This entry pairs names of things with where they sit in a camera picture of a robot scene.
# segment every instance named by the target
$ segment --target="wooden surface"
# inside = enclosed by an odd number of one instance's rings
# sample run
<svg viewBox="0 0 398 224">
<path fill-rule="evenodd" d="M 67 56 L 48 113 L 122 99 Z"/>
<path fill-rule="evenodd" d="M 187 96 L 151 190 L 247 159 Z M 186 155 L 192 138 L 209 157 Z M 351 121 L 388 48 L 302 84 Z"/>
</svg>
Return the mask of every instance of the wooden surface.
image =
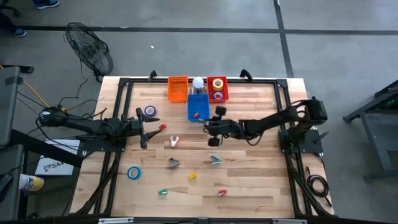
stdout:
<svg viewBox="0 0 398 224">
<path fill-rule="evenodd" d="M 96 112 L 107 108 L 105 118 L 112 116 L 118 82 L 119 77 L 104 78 Z M 288 79 L 288 84 L 291 101 L 307 98 L 302 79 Z M 229 100 L 224 104 L 227 107 L 226 119 L 260 119 L 277 111 L 272 85 L 228 86 Z M 125 95 L 126 88 L 119 115 L 123 110 Z M 166 83 L 134 84 L 129 117 L 135 116 L 137 107 L 144 109 L 147 105 L 157 108 L 156 117 L 161 121 L 145 124 L 146 131 L 155 131 L 162 123 L 167 128 L 152 138 L 145 150 L 140 149 L 138 137 L 127 140 L 126 151 L 122 153 L 119 166 L 112 216 L 294 216 L 285 159 L 277 140 L 277 128 L 266 131 L 261 142 L 254 147 L 246 141 L 235 139 L 224 139 L 220 147 L 209 147 L 207 140 L 210 136 L 202 131 L 203 126 L 187 120 L 186 104 L 170 103 L 167 100 Z M 211 115 L 215 114 L 216 106 L 217 104 L 210 105 Z M 170 146 L 170 135 L 180 137 L 176 148 Z M 222 158 L 219 166 L 210 164 L 210 156 L 213 154 Z M 98 185 L 103 156 L 103 152 L 95 152 L 83 161 L 71 212 L 81 208 Z M 181 163 L 175 170 L 167 167 L 171 157 Z M 312 174 L 325 177 L 319 158 L 304 154 L 303 163 L 304 166 L 309 166 Z M 131 166 L 141 168 L 139 180 L 128 179 L 126 173 Z M 188 179 L 189 174 L 194 172 L 198 174 L 197 178 Z M 158 191 L 162 189 L 168 190 L 167 196 L 158 196 Z M 228 191 L 227 195 L 217 197 L 218 191 L 223 189 Z M 304 211 L 301 190 L 298 190 L 298 194 L 300 208 Z M 103 198 L 102 209 L 106 198 Z M 326 210 L 333 213 L 324 198 L 317 199 Z"/>
</svg>

